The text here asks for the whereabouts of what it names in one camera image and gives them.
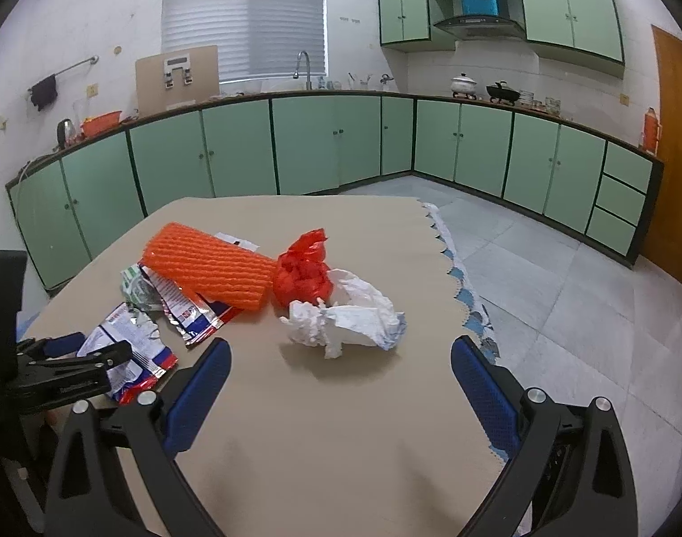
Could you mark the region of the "steel electric kettle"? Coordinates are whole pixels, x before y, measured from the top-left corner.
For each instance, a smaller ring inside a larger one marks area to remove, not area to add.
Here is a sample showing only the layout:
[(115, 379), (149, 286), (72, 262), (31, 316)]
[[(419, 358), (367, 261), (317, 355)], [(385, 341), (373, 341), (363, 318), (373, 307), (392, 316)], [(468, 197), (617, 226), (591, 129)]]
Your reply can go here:
[(62, 119), (56, 127), (56, 140), (59, 150), (64, 150), (76, 142), (78, 131), (72, 119)]

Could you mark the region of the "crumpled white paper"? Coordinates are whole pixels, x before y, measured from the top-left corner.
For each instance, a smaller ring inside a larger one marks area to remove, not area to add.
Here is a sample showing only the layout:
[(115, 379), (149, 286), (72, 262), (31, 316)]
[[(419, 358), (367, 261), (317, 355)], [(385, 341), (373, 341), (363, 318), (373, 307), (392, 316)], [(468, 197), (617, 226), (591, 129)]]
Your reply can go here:
[(292, 343), (322, 348), (326, 360), (338, 359), (346, 345), (390, 352), (406, 332), (406, 319), (380, 290), (346, 269), (329, 272), (331, 304), (296, 299), (280, 318)]

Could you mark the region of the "green upper kitchen cabinets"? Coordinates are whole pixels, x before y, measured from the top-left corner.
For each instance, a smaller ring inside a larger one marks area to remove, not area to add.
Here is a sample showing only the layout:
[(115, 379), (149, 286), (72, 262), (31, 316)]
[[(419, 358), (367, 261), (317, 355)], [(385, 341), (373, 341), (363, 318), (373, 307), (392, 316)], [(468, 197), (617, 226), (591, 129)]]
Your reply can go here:
[[(402, 52), (451, 51), (458, 41), (434, 27), (462, 15), (461, 0), (377, 0), (380, 44)], [(615, 0), (499, 0), (500, 14), (520, 23), (537, 56), (581, 65), (614, 78), (625, 74)]]

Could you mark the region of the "chrome towel bar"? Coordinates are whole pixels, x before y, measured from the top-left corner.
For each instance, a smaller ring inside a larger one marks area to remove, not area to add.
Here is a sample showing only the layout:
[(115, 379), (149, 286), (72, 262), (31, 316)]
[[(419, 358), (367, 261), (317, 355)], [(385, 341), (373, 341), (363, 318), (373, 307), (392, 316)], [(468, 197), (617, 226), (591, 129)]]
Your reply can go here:
[(34, 92), (36, 90), (39, 90), (40, 86), (46, 87), (46, 81), (49, 78), (57, 79), (61, 75), (65, 74), (65, 73), (69, 73), (76, 68), (82, 67), (83, 65), (95, 65), (98, 62), (99, 62), (99, 56), (98, 55), (92, 55), (90, 57), (84, 58), (83, 60), (81, 60), (79, 62), (68, 65), (68, 67), (57, 70), (55, 73), (48, 75), (48, 77), (45, 77), (44, 79), (41, 79), (40, 81), (36, 82), (33, 86), (30, 86), (28, 89), (28, 94), (29, 94), (29, 96), (31, 96), (32, 94), (34, 94)]

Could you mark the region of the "red white foil wrapper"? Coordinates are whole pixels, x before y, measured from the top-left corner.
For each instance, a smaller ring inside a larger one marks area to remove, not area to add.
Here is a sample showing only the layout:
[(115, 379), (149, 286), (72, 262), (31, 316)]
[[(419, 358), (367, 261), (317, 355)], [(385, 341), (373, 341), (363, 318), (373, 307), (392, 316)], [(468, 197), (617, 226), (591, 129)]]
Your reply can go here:
[(172, 280), (165, 279), (142, 265), (142, 274), (159, 295), (167, 320), (182, 336), (187, 348), (193, 348), (214, 335), (241, 314), (241, 309), (205, 298), (189, 298)]

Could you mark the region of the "green lower kitchen cabinets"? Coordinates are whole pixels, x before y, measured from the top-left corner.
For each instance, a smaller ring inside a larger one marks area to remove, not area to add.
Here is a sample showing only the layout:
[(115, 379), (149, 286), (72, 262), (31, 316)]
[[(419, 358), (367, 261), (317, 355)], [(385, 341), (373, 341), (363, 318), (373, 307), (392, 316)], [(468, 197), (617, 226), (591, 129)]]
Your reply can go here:
[(662, 173), (633, 145), (506, 104), (317, 91), (120, 124), (29, 162), (6, 193), (55, 292), (174, 200), (332, 194), (405, 175), (498, 202), (632, 265)]

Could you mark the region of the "green white snack wrapper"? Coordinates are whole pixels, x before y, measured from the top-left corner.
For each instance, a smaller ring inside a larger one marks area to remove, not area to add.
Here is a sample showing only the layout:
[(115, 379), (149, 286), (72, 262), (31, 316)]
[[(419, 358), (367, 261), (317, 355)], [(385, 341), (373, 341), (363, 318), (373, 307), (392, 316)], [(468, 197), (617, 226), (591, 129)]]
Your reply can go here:
[(121, 272), (121, 292), (126, 303), (143, 313), (162, 311), (158, 291), (144, 275), (138, 264), (133, 264)]

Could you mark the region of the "red plastic bag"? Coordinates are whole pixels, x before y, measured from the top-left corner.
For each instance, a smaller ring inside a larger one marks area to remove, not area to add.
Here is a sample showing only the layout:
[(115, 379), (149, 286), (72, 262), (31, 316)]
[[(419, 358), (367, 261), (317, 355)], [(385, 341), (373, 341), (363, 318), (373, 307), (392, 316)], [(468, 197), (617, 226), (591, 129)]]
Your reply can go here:
[(326, 240), (322, 228), (307, 231), (278, 257), (271, 287), (280, 306), (288, 308), (293, 301), (329, 301), (334, 285), (325, 262)]

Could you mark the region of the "orange plastic basin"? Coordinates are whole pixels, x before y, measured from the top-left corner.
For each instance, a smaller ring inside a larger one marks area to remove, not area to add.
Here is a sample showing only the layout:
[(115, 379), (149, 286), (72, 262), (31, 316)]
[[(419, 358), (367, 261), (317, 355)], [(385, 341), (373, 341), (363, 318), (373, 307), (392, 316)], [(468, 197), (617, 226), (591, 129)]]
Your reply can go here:
[(81, 124), (81, 133), (85, 138), (102, 135), (103, 132), (117, 128), (120, 123), (121, 111), (109, 111), (92, 118), (86, 118)]

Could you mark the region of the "brown cardboard box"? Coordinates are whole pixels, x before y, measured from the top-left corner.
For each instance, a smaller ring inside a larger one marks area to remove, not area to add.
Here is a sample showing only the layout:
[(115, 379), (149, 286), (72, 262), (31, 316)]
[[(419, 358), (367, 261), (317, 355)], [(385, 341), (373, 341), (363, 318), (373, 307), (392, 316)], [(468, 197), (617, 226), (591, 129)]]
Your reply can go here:
[(137, 107), (141, 116), (194, 106), (220, 93), (216, 46), (140, 58), (135, 68)]

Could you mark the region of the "blue red snack wrapper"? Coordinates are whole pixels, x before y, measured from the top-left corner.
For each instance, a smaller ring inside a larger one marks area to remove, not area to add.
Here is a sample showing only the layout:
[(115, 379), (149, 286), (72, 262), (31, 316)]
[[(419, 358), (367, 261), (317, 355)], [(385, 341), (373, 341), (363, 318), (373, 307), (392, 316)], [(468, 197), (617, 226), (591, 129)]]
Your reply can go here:
[(128, 404), (138, 394), (152, 390), (178, 363), (177, 356), (162, 343), (159, 327), (136, 308), (120, 303), (76, 352), (78, 358), (102, 352), (113, 343), (127, 342), (131, 358), (107, 371), (107, 393), (119, 405)]

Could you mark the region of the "blue white lace tablecloth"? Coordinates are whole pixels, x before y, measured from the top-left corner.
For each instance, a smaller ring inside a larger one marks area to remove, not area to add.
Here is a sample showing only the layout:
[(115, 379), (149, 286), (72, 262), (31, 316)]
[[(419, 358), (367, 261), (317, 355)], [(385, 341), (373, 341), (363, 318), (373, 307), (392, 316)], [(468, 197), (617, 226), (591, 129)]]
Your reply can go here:
[[(467, 269), (463, 265), (460, 256), (458, 256), (455, 241), (453, 241), (448, 226), (440, 216), (439, 207), (430, 202), (426, 202), (423, 205), (423, 209), (426, 210), (426, 216), (432, 221), (432, 228), (436, 231), (436, 239), (441, 241), (444, 245), (443, 255), (448, 258), (451, 263), (449, 275), (450, 277), (454, 277), (458, 284), (455, 301), (460, 304), (462, 311), (466, 313), (466, 317), (462, 320), (462, 333), (458, 337), (468, 336), (480, 349), (480, 352), (486, 356), (487, 361), (496, 366), (503, 367), (497, 364), (497, 361), (499, 361), (500, 358), (500, 349), (499, 344), (496, 342), (494, 325), (492, 325), (489, 313), (482, 302), (482, 297), (479, 296), (477, 290), (474, 289), (472, 282), (469, 280)], [(519, 384), (511, 373), (509, 376), (512, 377), (511, 383)], [(523, 443), (526, 429), (529, 427), (529, 420), (523, 405), (523, 398), (524, 390), (521, 388), (521, 395), (519, 397), (519, 414), (521, 416), (521, 424), (523, 424), (520, 431), (521, 443)], [(517, 456), (514, 456), (510, 460), (506, 460), (506, 458), (503, 458), (501, 453), (495, 451), (491, 445), (490, 450), (494, 452), (496, 456), (499, 456), (504, 463), (511, 462), (511, 460)]]

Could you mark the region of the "black phone mount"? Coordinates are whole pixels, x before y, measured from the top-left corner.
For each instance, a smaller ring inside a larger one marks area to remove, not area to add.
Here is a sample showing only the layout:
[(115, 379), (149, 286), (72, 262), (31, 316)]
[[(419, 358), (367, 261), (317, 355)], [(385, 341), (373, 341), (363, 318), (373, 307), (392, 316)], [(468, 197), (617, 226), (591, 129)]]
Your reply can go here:
[(17, 315), (27, 262), (24, 251), (0, 250), (0, 387), (17, 376)]

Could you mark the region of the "window blind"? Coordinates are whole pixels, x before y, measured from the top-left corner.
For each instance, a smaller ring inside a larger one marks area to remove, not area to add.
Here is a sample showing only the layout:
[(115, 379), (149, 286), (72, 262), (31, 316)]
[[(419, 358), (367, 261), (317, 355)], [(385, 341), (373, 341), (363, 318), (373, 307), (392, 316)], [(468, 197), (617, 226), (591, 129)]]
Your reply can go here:
[(325, 0), (162, 0), (161, 49), (215, 46), (221, 82), (325, 75)]

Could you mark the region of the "chrome sink faucet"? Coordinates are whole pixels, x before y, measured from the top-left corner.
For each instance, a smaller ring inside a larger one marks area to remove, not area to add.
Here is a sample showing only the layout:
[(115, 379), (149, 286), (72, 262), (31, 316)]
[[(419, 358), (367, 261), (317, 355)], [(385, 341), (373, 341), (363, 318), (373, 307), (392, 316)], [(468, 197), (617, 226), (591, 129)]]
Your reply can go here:
[(312, 67), (310, 66), (310, 58), (307, 51), (301, 50), (299, 53), (297, 53), (296, 67), (293, 71), (292, 78), (293, 80), (303, 79), (303, 82), (305, 83), (303, 88), (306, 91), (313, 90)]

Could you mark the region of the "black wok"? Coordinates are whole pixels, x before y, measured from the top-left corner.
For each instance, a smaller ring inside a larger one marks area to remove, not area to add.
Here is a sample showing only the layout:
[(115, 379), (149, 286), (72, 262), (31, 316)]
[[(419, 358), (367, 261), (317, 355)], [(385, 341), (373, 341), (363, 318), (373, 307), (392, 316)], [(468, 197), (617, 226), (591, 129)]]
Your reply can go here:
[(496, 81), (494, 84), (486, 86), (491, 103), (504, 103), (513, 106), (520, 99), (520, 92), (512, 89), (505, 81)]

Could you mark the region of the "black range hood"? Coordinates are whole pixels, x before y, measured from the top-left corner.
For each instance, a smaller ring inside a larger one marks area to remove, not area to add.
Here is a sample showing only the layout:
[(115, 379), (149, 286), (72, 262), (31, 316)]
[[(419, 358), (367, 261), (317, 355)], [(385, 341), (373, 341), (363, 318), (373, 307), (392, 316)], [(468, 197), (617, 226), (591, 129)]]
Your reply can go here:
[(525, 29), (520, 23), (502, 16), (453, 16), (436, 22), (434, 27), (456, 40), (526, 39)]

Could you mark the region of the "white cooking pot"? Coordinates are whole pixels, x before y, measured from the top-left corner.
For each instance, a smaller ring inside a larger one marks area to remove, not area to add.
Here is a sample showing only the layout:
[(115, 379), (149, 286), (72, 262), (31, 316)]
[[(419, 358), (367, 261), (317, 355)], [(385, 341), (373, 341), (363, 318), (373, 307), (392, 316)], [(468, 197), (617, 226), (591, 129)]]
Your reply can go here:
[(465, 73), (461, 73), (458, 77), (453, 77), (450, 85), (453, 98), (478, 99), (478, 84), (477, 82), (467, 77)]

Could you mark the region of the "beige table cover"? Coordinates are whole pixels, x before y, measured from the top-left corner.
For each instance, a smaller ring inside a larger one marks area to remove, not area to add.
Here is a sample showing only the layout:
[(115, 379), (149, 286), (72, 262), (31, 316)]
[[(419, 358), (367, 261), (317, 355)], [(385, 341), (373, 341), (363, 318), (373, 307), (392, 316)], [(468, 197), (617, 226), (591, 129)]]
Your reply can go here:
[(121, 273), (170, 222), (279, 256), (324, 229), (326, 260), (405, 315), (390, 352), (335, 360), (288, 340), (275, 307), (222, 327), (232, 372), (193, 447), (196, 496), (230, 536), (455, 536), (500, 475), (450, 366), (465, 309), (424, 207), (393, 196), (248, 196), (170, 202), (106, 248), (42, 308), (35, 338), (89, 332), (121, 299)]

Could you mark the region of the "brown wooden door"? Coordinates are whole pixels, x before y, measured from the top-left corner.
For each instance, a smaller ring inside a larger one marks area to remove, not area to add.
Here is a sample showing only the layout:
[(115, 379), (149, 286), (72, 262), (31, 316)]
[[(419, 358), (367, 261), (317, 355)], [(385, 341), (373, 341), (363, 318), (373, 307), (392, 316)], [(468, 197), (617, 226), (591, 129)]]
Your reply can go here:
[(657, 156), (663, 173), (642, 254), (682, 284), (682, 41), (658, 27), (652, 35), (662, 125)]

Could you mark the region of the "green kitchen cabinets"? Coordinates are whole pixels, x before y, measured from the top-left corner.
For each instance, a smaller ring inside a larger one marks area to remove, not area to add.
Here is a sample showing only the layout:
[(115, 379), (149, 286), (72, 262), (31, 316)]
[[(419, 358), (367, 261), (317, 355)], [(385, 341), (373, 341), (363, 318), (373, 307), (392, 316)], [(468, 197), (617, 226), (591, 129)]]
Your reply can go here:
[[(461, 0), (377, 0), (380, 44), (402, 52), (451, 51), (458, 41), (434, 27), (462, 15)], [(625, 74), (615, 0), (499, 0), (500, 14), (520, 23), (537, 56), (581, 65), (614, 78)]]
[(29, 162), (6, 193), (55, 292), (174, 200), (332, 194), (405, 175), (498, 202), (632, 265), (662, 173), (633, 145), (506, 104), (317, 91), (120, 124)]

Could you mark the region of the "orange foam net sleeve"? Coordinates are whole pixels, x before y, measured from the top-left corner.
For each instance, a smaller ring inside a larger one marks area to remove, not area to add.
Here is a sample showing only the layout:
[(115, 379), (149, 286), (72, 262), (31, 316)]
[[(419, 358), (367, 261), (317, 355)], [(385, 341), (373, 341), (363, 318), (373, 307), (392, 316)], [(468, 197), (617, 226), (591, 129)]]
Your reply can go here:
[(141, 263), (190, 298), (204, 297), (242, 311), (263, 307), (276, 269), (269, 257), (176, 222), (148, 241)]

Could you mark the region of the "dark hanging towel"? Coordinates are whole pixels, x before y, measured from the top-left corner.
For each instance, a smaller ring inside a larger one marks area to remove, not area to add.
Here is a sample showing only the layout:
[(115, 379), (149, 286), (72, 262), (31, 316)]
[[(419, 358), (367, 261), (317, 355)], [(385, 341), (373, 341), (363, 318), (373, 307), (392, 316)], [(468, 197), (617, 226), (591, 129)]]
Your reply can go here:
[(50, 74), (48, 77), (36, 82), (29, 89), (29, 93), (30, 102), (37, 111), (43, 111), (50, 107), (58, 97), (56, 74)]

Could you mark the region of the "orange thermos bottle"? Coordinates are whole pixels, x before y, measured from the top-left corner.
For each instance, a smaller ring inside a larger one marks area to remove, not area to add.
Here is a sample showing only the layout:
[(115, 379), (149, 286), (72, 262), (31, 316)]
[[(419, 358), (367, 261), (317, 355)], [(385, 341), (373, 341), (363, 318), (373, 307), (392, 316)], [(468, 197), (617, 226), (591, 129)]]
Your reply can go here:
[(661, 140), (661, 124), (659, 115), (653, 107), (649, 107), (644, 114), (642, 139), (640, 146), (649, 154), (657, 155)]

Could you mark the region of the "blue box above hood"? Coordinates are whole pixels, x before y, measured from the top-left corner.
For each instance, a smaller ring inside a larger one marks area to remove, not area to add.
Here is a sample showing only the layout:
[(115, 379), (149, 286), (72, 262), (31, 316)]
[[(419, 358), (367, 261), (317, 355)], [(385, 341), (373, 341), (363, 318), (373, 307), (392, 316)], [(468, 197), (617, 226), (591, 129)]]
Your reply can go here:
[(498, 16), (499, 0), (461, 0), (464, 16)]

